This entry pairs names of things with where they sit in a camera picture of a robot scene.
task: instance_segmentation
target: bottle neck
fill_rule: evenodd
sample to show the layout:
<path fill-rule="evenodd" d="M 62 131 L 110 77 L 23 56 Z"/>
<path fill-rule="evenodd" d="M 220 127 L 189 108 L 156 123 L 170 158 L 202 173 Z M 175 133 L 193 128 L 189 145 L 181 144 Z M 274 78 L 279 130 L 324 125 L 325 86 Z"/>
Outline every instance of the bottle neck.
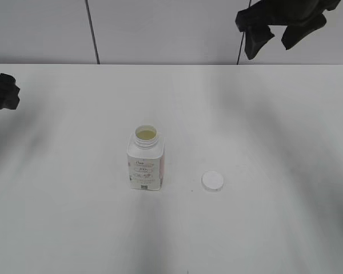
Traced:
<path fill-rule="evenodd" d="M 147 150 L 149 148 L 152 148 L 156 146 L 157 142 L 159 140 L 159 136 L 156 135 L 153 139 L 151 140 L 142 140 L 137 135 L 135 135 L 135 144 L 137 147 L 142 148 L 144 150 Z"/>
<path fill-rule="evenodd" d="M 150 149 L 156 146 L 159 140 L 159 135 L 153 126 L 140 126 L 136 129 L 134 135 L 134 141 L 137 147 L 144 150 Z"/>

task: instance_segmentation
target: white bottle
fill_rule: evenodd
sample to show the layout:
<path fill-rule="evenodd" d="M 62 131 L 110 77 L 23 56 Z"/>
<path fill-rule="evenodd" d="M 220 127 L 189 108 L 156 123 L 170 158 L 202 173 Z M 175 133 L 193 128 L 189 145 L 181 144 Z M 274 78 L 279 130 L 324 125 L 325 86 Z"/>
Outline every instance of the white bottle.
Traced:
<path fill-rule="evenodd" d="M 127 157 L 131 188 L 159 190 L 164 176 L 164 138 L 153 126 L 131 134 Z"/>

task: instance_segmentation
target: wall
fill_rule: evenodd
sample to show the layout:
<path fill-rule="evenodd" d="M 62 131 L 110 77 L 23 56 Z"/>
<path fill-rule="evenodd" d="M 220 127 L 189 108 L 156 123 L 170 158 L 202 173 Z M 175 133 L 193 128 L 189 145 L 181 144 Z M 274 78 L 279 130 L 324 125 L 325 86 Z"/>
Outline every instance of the wall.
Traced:
<path fill-rule="evenodd" d="M 235 64 L 248 0 L 89 0 L 101 63 Z M 343 0 L 286 51 L 283 27 L 242 64 L 343 64 Z M 0 63 L 96 63 L 85 0 L 0 0 Z"/>

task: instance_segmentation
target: white table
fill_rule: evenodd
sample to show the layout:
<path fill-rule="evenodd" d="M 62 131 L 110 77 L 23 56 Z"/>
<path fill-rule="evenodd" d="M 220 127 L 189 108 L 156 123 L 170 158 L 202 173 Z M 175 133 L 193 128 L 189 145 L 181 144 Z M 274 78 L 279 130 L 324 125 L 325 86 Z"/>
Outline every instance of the white table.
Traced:
<path fill-rule="evenodd" d="M 343 66 L 0 72 L 21 88 L 0 110 L 0 274 L 343 273 Z M 166 136 L 158 192 L 128 185 L 142 123 Z"/>

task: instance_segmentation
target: white cap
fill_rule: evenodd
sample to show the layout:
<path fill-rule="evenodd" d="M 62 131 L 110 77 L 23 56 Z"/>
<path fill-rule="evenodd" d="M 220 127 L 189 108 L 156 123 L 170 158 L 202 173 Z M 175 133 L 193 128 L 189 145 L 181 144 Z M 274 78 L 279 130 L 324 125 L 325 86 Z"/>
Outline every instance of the white cap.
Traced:
<path fill-rule="evenodd" d="M 224 186 L 224 177 L 218 172 L 208 171 L 202 176 L 202 185 L 209 192 L 218 192 Z"/>

